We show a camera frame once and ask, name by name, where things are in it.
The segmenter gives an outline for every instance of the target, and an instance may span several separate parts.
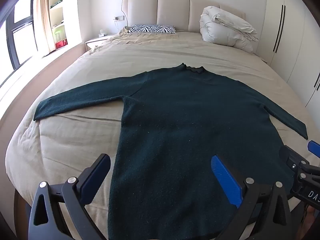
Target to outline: upholstered headboard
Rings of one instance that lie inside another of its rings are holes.
[[[200,32],[200,16],[207,6],[215,6],[245,19],[245,13],[210,0],[122,0],[128,25],[173,25],[177,31]]]

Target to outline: screw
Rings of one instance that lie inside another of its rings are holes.
[[[246,178],[245,182],[248,184],[253,184],[254,183],[254,179],[253,178]]]
[[[47,183],[46,183],[45,181],[43,181],[43,182],[41,182],[41,183],[39,184],[40,187],[45,187],[46,185],[47,185]]]
[[[282,187],[282,183],[279,182],[279,181],[277,181],[277,182],[276,182],[276,186],[277,186],[277,187]]]
[[[77,180],[77,179],[76,179],[75,177],[70,177],[70,178],[68,179],[68,183],[70,183],[70,184],[75,183],[76,180]]]

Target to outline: nightstand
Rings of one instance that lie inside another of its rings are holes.
[[[100,38],[96,38],[96,39],[92,39],[92,40],[86,41],[85,44],[86,44],[87,51],[90,50],[90,49],[93,49],[95,47],[100,46],[105,40],[107,40],[111,36],[112,35],[106,35],[106,36],[103,36],[103,37],[100,37]]]

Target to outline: beige curtain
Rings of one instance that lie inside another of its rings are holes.
[[[50,25],[49,0],[34,0],[33,21],[38,53],[40,56],[48,55],[56,49]]]

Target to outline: zebra print pillow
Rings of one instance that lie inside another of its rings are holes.
[[[166,26],[166,25],[135,24],[128,31],[128,33],[140,33],[140,32],[175,34],[176,29],[174,28],[174,26]]]

